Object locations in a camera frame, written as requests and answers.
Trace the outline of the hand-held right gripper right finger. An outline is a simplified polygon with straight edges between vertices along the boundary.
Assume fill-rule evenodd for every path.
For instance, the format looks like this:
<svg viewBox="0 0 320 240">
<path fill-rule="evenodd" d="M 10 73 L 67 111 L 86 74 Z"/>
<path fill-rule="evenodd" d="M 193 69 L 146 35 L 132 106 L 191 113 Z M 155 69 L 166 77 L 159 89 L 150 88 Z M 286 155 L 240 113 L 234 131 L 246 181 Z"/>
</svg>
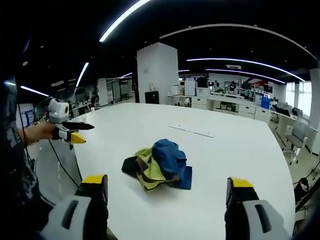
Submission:
<svg viewBox="0 0 320 240">
<path fill-rule="evenodd" d="M 259 199 L 253 185 L 229 177 L 226 188 L 225 238 L 227 240 L 289 240 L 283 217 L 266 200 Z"/>
</svg>

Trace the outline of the person's left hand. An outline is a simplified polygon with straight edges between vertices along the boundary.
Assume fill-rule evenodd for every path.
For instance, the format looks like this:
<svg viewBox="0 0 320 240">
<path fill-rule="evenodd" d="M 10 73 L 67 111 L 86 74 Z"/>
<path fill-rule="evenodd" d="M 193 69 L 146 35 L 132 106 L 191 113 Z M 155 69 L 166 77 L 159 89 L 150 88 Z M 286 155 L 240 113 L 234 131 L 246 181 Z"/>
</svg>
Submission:
<svg viewBox="0 0 320 240">
<path fill-rule="evenodd" d="M 32 145 L 40 140 L 52 140 L 55 125 L 50 122 L 40 122 L 25 129 L 25 143 Z"/>
</svg>

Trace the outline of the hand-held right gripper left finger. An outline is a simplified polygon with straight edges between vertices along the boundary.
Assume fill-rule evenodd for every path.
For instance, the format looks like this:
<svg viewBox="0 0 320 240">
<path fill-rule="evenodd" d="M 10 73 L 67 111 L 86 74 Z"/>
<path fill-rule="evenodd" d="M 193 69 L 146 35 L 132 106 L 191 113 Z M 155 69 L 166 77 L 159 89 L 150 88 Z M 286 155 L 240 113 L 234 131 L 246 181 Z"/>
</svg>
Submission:
<svg viewBox="0 0 320 240">
<path fill-rule="evenodd" d="M 42 240 L 107 240 L 108 176 L 90 175 L 58 202 L 40 232 Z"/>
</svg>

